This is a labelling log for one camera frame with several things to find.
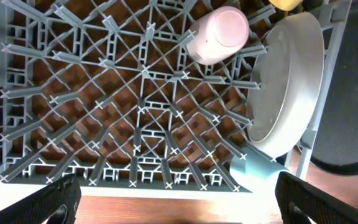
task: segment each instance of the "white bowl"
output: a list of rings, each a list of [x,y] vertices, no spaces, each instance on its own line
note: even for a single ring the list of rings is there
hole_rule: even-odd
[[[254,119],[251,143],[272,158],[287,153],[307,128],[323,76],[324,42],[317,19],[308,12],[289,16],[266,36],[268,52],[255,61],[247,112]]]

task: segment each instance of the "wooden floor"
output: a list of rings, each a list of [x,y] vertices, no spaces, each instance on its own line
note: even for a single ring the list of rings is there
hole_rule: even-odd
[[[296,170],[299,157],[299,153],[294,153],[291,171]],[[358,208],[358,176],[339,177],[310,166],[307,181]],[[0,209],[13,202],[0,197]],[[228,201],[84,196],[76,214],[76,223],[281,223],[276,205],[266,205],[262,210],[247,202],[242,202],[241,207],[236,204]]]

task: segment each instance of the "light blue cup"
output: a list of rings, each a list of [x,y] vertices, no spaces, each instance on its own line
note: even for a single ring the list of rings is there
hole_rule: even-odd
[[[246,159],[233,157],[230,174],[237,183],[253,193],[274,194],[278,175],[289,172],[281,164],[270,161],[249,147],[242,149]]]

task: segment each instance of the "dish rack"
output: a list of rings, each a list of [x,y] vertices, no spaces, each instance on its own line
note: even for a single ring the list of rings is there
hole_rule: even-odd
[[[350,3],[310,11],[326,59],[319,101],[298,143],[298,177],[307,172]],[[277,14],[272,5],[246,13],[255,31],[246,46],[204,66],[187,53],[195,34],[188,28],[222,5],[215,4],[2,0],[0,181],[41,188],[76,174],[92,195],[249,193],[228,168],[233,156],[246,158],[247,90],[261,84],[250,81],[252,64],[267,52],[263,38]]]

